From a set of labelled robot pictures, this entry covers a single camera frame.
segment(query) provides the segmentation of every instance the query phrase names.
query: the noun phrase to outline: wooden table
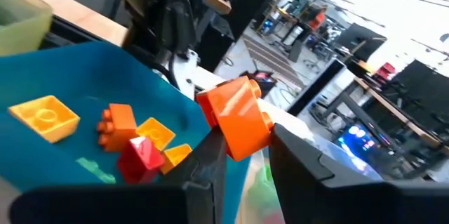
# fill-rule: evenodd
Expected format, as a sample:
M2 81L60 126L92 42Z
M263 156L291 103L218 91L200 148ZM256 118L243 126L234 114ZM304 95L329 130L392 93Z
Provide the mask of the wooden table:
M225 0L206 0L206 4L214 8L219 14L228 14L231 12L231 3Z
M410 130L419 135L420 138L423 139L427 144L429 144L432 147L438 147L440 145L441 142L438 138L427 133L417 124L411 122L401 111L399 111L393 105L391 105L387 100L385 100L381 95L379 95L379 93L372 90L371 87L369 87L369 85L367 85L367 83L364 82L364 80L356 77L354 81L357 84L359 84L359 86L361 86L364 90L366 90L369 94L371 94L372 97L374 97L377 101L379 101L379 103L381 103L385 108L387 108L392 114L394 114L394 116L396 116L403 123L406 123L408 128L410 128ZM443 151L445 154L449 156L448 146L444 146L441 151Z
M276 7L276 10L281 14L282 18L285 18L288 20L288 22L291 22L293 24L297 23L297 18L291 16L289 13L287 13L286 10L283 10L279 7Z

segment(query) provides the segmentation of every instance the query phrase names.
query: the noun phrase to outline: floor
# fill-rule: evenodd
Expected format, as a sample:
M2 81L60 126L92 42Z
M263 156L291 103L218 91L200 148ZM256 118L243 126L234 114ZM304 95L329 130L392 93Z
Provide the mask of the floor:
M251 28L247 28L244 34L250 36L256 41L259 41L262 44L266 44L266 48L276 51L276 48L268 45L271 40L267 41L266 39L259 37ZM246 70L249 72L254 72L256 69L270 71L270 68L268 68L266 65L252 60L248 49L243 42L243 39L239 39L235 43L235 45L229 49L226 57L231 59L231 61L233 62L232 66L229 65L229 63L226 63L227 61L224 60L215 71L217 75L224 79L233 79L235 77L238 77L240 73ZM307 85L311 83L318 74L316 70L311 70L305 66L303 60L306 59L317 61L314 53L312 53L308 49L303 49L300 54L300 59L297 62L289 61L289 63L290 66L296 71L300 80ZM319 67L324 66L324 62L319 63ZM264 99L271 104L286 110L289 107L290 103L295 99L297 94L301 91L301 89L277 73L274 73L274 77L282 81L278 82L278 84L269 92L269 94ZM288 92L289 88L287 86L295 90L295 93ZM325 95L326 97L332 99L337 96L340 91L341 89L339 89L337 86L334 86L333 83L330 83L329 86L325 90L323 90L322 95ZM331 133L327 129L322 127L322 125L318 124L309 115L308 111L303 111L303 113L300 114L298 118L304 121L309 126L311 131L314 132L318 137L322 137L328 140L332 138Z

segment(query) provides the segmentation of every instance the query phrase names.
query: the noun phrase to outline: chair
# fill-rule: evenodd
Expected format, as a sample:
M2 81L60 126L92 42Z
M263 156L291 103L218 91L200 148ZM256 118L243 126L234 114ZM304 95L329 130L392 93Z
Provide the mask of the chair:
M328 62L335 55L335 52L333 51L333 49L331 49L324 42L321 42L319 45L317 45L312 52L315 53L318 60L314 62L310 59L305 59L305 60L303 60L303 62L305 63L306 67L310 68L311 70L316 68L317 73L320 71L318 63L320 61Z

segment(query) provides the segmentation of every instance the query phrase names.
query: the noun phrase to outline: blue tray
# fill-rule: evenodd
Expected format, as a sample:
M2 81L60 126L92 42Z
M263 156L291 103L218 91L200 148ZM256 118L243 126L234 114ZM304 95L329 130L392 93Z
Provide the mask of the blue tray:
M109 103L133 107L136 122L154 117L176 133L168 147L192 148L209 132L201 108L119 47L87 43L0 58L0 176L21 191L42 185L101 183L74 160L95 160L100 168L123 178L116 169L119 153L104 152L95 131ZM55 95L80 116L72 136L50 144L12 117L7 108ZM249 158L228 158L224 223L234 223Z

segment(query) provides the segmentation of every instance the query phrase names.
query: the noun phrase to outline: table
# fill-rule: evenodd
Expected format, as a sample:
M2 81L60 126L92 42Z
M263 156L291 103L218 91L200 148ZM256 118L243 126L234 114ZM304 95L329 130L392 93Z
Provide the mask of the table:
M214 8L219 14L228 14L231 12L231 3L225 0L206 0L211 8Z
M281 9L278 6L276 7L276 10L279 12L279 14L281 14L282 18L287 19L288 22L291 22L293 25L296 24L297 18L295 18L294 16L290 15L289 13L287 13L286 10Z
M399 120L401 120L403 123L405 123L406 126L410 130L412 130L417 135L419 135L420 139L425 141L431 147L439 147L439 145L441 144L441 141L437 137L427 133L424 129L419 127L417 124L410 121L409 118L407 118L407 116L405 116L404 113L402 113L402 111L398 110L388 100L383 98L377 91L373 90L363 79L355 77L354 82L351 83L348 87L346 87L345 90L343 90L343 92L342 92L343 96L345 96L345 95L349 96L349 94L352 93L359 86L361 88L363 88L363 90L365 90L367 93L369 93L372 97L374 97L385 108L387 108L392 114L394 114L394 116L396 116ZM339 97L334 99L334 101L332 101L329 104L328 109L323 113L323 116L325 118L327 116L329 116L329 114L331 112L333 112L333 110L335 110L337 108L337 106L342 102L342 99L344 99L344 98L339 99ZM441 151L449 156L449 147L448 146L444 146L441 149Z
M349 96L353 89L341 92L334 101L328 106L328 109L323 113L323 118L327 118L330 113L335 112L337 107L341 104L347 105L347 107L356 115L366 128L373 134L374 137L385 147L390 147L395 152L400 152L400 147L393 141L391 137L383 131L371 117Z
M117 46L120 46L126 35L127 29L118 23L96 13L95 11L83 6L75 0L43 0L53 8L53 13L74 25L85 29ZM192 81L200 88L210 89L224 81L221 77L214 75L207 70L197 67ZM301 138L313 140L313 134L307 125L298 118L284 112L283 110L269 104L264 100L258 100L262 111L267 112L272 120L284 125L288 130ZM249 169L248 177L253 177L252 169Z

